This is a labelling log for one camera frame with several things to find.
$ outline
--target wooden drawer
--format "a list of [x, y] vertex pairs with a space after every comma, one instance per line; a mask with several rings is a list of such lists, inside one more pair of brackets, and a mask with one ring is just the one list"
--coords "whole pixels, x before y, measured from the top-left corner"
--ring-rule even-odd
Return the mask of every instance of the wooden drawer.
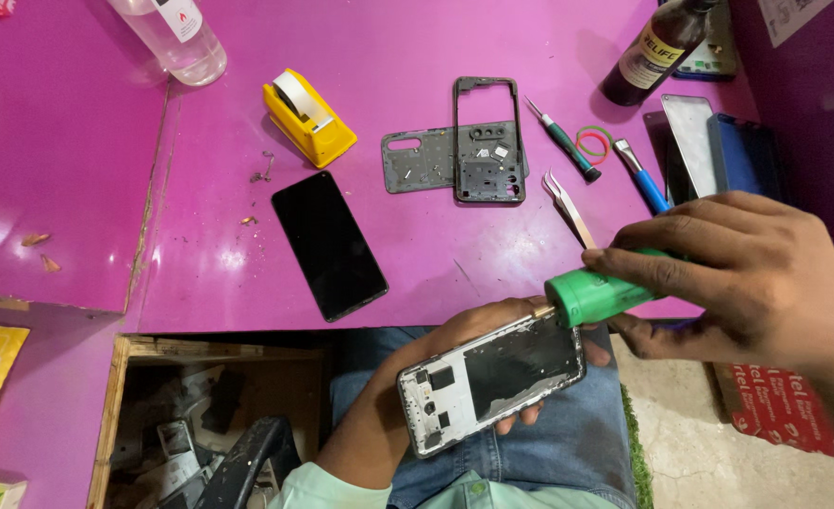
[[285, 415], [291, 421], [301, 461], [315, 458], [322, 400], [321, 350], [258, 345], [117, 336], [106, 387], [106, 405], [87, 507], [101, 509], [111, 474], [111, 460], [122, 412], [125, 382], [145, 376], [157, 366], [203, 370], [224, 364], [245, 375], [240, 408], [232, 428], [246, 428], [265, 416]]

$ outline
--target clear liquid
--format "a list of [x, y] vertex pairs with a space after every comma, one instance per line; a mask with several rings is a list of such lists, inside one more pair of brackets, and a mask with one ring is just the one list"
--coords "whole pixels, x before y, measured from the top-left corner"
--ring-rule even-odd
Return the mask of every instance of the clear liquid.
[[181, 42], [156, 10], [153, 0], [109, 0], [169, 73], [188, 85], [205, 85], [222, 75], [228, 55], [206, 18], [196, 35]]

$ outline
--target blue handled tool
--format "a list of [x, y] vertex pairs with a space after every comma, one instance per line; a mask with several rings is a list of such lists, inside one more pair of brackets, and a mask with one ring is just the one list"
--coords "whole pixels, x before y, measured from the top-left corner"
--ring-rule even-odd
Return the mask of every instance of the blue handled tool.
[[634, 155], [634, 151], [630, 149], [628, 141], [624, 138], [615, 140], [612, 147], [630, 167], [630, 171], [634, 174], [634, 180], [637, 180], [637, 184], [640, 186], [640, 191], [642, 191], [643, 197], [646, 198], [649, 206], [652, 207], [653, 212], [660, 214], [669, 210], [669, 203], [665, 201], [664, 197], [662, 197], [662, 191], [659, 191], [659, 188], [656, 187], [656, 183], [653, 182], [652, 177], [649, 177], [649, 173], [647, 173], [647, 171], [640, 166], [640, 162], [637, 160], [637, 156]]

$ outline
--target jeans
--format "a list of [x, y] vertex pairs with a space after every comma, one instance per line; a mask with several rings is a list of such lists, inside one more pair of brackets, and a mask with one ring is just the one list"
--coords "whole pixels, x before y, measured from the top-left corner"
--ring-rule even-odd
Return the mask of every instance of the jeans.
[[[342, 345], [342, 373], [331, 385], [332, 426], [338, 425], [388, 354], [430, 330], [349, 330]], [[611, 353], [604, 324], [583, 334]], [[587, 364], [583, 380], [545, 399], [533, 426], [518, 421], [507, 435], [484, 429], [427, 459], [414, 457], [409, 449], [391, 481], [388, 506], [413, 509], [470, 470], [524, 490], [567, 487], [595, 493], [621, 509], [635, 509], [628, 429], [615, 360], [603, 368]]]

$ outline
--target phone screen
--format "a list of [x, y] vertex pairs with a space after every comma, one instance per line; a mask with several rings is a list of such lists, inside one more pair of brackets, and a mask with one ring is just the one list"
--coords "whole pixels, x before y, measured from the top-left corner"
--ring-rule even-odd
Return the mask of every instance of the phone screen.
[[326, 321], [388, 292], [388, 283], [328, 171], [276, 192], [275, 214]]
[[465, 351], [464, 364], [477, 421], [511, 408], [550, 378], [570, 377], [581, 368], [570, 331], [554, 317]]

